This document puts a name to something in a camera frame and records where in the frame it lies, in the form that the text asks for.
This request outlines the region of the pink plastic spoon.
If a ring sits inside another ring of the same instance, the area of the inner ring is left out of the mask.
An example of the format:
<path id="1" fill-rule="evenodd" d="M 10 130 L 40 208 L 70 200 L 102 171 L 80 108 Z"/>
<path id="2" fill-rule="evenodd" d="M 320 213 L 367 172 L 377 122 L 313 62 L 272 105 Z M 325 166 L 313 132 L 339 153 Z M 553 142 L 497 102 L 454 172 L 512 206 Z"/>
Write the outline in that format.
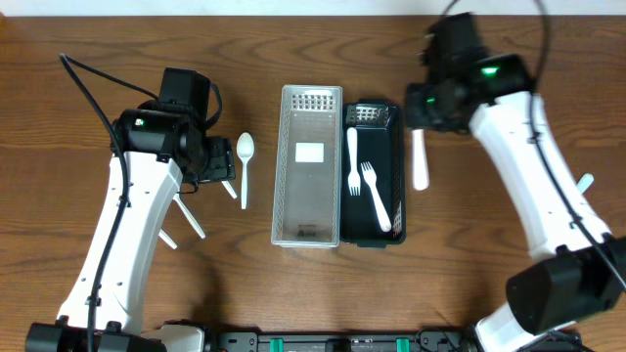
<path id="1" fill-rule="evenodd" d="M 429 186 L 429 172 L 423 129 L 414 129 L 412 131 L 412 155 L 413 187 L 416 191 L 424 191 Z"/>

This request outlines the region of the white plastic fork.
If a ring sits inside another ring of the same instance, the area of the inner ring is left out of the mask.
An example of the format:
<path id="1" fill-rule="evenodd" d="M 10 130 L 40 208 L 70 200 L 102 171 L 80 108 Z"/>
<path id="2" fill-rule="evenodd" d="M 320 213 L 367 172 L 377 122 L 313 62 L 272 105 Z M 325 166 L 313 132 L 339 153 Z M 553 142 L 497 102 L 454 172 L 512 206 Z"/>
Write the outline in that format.
<path id="1" fill-rule="evenodd" d="M 389 216 L 386 212 L 384 204 L 382 203 L 380 193 L 377 187 L 377 174 L 373 167 L 373 165 L 369 162 L 362 162 L 361 169 L 363 173 L 363 177 L 366 181 L 366 184 L 370 188 L 372 199 L 374 202 L 375 212 L 377 214 L 378 222 L 380 225 L 380 229 L 387 233 L 392 229 L 391 222 Z"/>

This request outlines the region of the mint green plastic fork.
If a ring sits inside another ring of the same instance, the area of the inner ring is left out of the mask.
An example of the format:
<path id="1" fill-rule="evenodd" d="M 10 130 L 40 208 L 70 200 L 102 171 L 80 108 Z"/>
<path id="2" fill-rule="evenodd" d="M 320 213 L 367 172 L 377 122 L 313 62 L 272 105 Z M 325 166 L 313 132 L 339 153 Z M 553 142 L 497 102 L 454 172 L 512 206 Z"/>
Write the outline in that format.
<path id="1" fill-rule="evenodd" d="M 576 188 L 578 192 L 583 195 L 594 183 L 595 177 L 591 173 L 585 173 L 578 180 Z"/>

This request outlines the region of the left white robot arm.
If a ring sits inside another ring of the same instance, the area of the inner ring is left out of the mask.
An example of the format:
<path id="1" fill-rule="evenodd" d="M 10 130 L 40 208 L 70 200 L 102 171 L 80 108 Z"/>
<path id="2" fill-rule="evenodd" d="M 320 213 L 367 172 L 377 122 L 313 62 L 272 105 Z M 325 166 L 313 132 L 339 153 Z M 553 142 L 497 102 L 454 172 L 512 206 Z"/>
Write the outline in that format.
<path id="1" fill-rule="evenodd" d="M 34 323 L 27 351 L 213 351 L 209 328 L 143 330 L 146 284 L 162 223 L 184 184 L 232 180 L 229 140 L 193 113 L 126 110 L 110 125 L 110 178 L 79 277 L 53 324 Z"/>

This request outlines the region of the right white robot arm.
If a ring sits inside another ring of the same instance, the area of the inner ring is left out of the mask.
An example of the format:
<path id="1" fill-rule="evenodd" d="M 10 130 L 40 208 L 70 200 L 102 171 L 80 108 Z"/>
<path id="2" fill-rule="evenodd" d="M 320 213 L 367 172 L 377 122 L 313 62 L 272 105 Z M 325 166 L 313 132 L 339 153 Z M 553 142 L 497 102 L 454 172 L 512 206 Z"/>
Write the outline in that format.
<path id="1" fill-rule="evenodd" d="M 559 151 L 544 102 L 515 54 L 424 54 L 423 84 L 407 88 L 415 129 L 470 134 L 512 199 L 532 265 L 506 301 L 472 328 L 479 351 L 518 351 L 612 309 L 625 291 L 625 241 L 586 201 Z"/>

